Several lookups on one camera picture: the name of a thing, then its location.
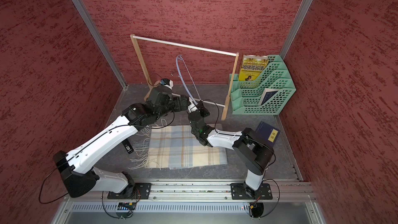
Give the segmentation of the blue beige plaid scarf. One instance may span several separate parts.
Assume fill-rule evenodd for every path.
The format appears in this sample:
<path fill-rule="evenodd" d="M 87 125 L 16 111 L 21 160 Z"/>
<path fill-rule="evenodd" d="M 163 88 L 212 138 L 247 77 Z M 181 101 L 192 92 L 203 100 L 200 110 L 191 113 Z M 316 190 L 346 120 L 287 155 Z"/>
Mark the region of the blue beige plaid scarf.
<path fill-rule="evenodd" d="M 225 148 L 201 145 L 189 125 L 146 127 L 138 135 L 145 139 L 133 143 L 136 157 L 130 160 L 130 170 L 176 170 L 228 163 Z"/>

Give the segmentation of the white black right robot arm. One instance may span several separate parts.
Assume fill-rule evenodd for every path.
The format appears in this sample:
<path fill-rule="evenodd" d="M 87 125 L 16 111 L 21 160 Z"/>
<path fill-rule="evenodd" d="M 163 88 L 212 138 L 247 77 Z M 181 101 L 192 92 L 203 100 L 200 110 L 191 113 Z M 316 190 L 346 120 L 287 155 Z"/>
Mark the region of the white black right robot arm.
<path fill-rule="evenodd" d="M 234 150 L 245 164 L 248 172 L 243 183 L 245 194 L 253 199 L 262 185 L 265 171 L 274 157 L 274 149 L 251 128 L 239 132 L 220 131 L 206 124 L 210 115 L 202 101 L 188 108 L 191 133 L 203 146 Z"/>

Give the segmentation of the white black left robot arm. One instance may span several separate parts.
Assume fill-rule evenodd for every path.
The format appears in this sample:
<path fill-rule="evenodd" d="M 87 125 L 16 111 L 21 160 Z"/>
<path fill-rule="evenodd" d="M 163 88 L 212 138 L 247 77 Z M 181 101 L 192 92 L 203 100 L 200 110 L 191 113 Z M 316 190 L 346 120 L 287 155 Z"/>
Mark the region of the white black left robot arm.
<path fill-rule="evenodd" d="M 193 106 L 188 96 L 174 96 L 168 86 L 151 89 L 144 103 L 135 103 L 95 137 L 69 151 L 57 152 L 53 160 L 64 186 L 72 198 L 92 191 L 108 191 L 129 198 L 134 194 L 135 182 L 127 173 L 113 173 L 98 169 L 95 164 L 117 145 L 168 113 L 186 111 Z"/>

